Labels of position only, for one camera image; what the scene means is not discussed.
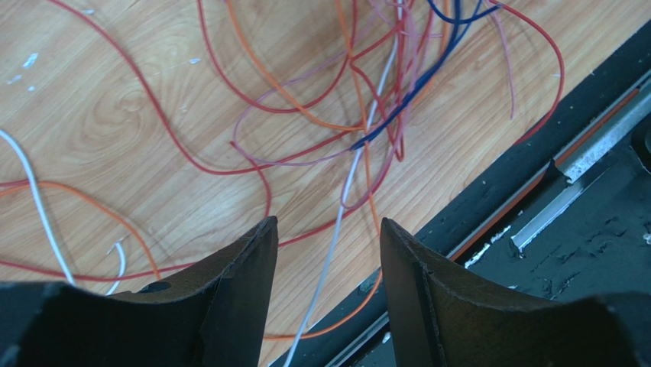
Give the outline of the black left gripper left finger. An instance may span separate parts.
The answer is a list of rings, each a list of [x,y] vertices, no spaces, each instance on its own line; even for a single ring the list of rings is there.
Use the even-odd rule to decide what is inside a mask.
[[[277,219],[137,292],[1,285],[3,366],[256,366],[277,263]]]

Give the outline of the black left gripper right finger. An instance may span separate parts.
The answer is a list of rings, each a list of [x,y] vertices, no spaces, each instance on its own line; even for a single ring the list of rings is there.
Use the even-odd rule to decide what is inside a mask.
[[[398,366],[648,366],[650,297],[561,303],[478,276],[381,223],[381,267]]]

